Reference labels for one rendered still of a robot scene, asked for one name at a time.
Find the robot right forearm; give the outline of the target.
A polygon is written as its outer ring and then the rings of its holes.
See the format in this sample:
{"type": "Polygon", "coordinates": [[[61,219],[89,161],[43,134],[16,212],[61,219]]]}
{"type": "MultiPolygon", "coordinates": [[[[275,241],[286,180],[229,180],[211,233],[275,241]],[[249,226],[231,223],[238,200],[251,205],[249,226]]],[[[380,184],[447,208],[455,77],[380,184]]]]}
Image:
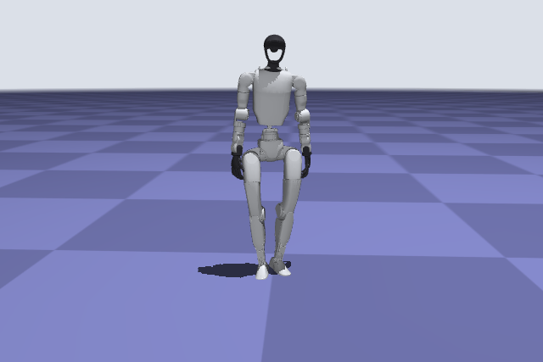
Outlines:
{"type": "MultiPolygon", "coordinates": [[[[235,110],[235,113],[234,113],[234,122],[233,122],[233,134],[232,134],[232,146],[231,146],[231,150],[233,153],[236,153],[237,152],[237,146],[238,145],[241,145],[243,147],[243,143],[244,143],[244,128],[246,126],[246,123],[243,123],[243,121],[237,121],[236,120],[236,114],[237,114],[237,109],[235,110]]],[[[244,149],[244,147],[243,147],[244,149]]]]}

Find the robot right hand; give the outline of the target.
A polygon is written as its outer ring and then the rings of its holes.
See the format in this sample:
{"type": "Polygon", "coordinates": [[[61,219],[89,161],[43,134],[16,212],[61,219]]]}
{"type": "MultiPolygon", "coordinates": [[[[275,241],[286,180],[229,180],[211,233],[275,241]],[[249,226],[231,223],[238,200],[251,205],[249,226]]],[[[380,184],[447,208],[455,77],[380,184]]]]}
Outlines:
{"type": "Polygon", "coordinates": [[[241,158],[240,156],[243,155],[243,147],[241,145],[237,146],[237,152],[232,152],[232,174],[236,176],[239,180],[243,180],[244,177],[241,174],[241,170],[244,172],[244,167],[241,164],[241,158]]]}

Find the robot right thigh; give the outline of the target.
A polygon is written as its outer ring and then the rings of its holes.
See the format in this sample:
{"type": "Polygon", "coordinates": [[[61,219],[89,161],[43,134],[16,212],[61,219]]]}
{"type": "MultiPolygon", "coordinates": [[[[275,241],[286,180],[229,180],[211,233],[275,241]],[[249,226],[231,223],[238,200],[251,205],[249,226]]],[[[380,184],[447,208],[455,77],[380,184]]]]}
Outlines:
{"type": "Polygon", "coordinates": [[[249,207],[249,216],[257,215],[260,222],[266,220],[265,207],[260,200],[260,148],[252,148],[242,156],[244,188],[249,207]]]}

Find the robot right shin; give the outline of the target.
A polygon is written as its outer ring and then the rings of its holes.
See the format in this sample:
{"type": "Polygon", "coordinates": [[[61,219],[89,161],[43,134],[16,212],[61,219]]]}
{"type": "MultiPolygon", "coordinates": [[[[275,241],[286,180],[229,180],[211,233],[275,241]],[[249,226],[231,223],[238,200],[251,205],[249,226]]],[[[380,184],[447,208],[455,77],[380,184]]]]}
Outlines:
{"type": "Polygon", "coordinates": [[[266,266],[266,257],[265,257],[265,242],[266,242],[266,230],[265,222],[260,222],[257,215],[249,217],[250,230],[252,241],[257,252],[258,264],[261,265],[261,262],[266,266]]]}

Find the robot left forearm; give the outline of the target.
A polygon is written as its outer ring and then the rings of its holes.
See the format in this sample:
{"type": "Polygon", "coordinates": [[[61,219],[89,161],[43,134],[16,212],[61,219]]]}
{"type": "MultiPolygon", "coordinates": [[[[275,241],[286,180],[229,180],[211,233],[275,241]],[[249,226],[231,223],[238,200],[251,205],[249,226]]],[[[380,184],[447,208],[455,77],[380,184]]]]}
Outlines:
{"type": "MultiPolygon", "coordinates": [[[[310,113],[310,112],[309,112],[310,113]]],[[[311,116],[310,116],[311,117],[311,116]]],[[[310,121],[300,122],[298,124],[299,129],[299,141],[301,143],[301,152],[303,153],[303,147],[308,147],[311,151],[311,134],[310,134],[310,121]]]]}

